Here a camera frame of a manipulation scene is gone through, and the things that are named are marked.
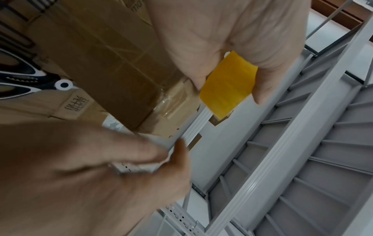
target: hand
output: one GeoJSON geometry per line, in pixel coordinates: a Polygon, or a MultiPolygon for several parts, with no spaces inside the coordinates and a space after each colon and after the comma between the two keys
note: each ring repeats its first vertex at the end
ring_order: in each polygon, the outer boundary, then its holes
{"type": "Polygon", "coordinates": [[[154,28],[179,69],[201,89],[227,51],[259,67],[264,104],[300,55],[310,0],[147,0],[154,28]]]}
{"type": "Polygon", "coordinates": [[[118,175],[111,162],[158,163],[150,141],[75,122],[0,126],[2,235],[125,235],[143,217],[184,197],[183,141],[155,173],[118,175]]]}

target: scissors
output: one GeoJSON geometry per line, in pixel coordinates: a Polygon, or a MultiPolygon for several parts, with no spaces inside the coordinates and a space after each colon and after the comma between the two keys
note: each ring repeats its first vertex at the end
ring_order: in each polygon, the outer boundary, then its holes
{"type": "Polygon", "coordinates": [[[78,89],[71,80],[43,71],[40,66],[18,52],[1,46],[0,54],[5,54],[17,61],[16,65],[0,63],[0,86],[12,88],[0,92],[0,100],[16,98],[41,90],[78,89]]]}

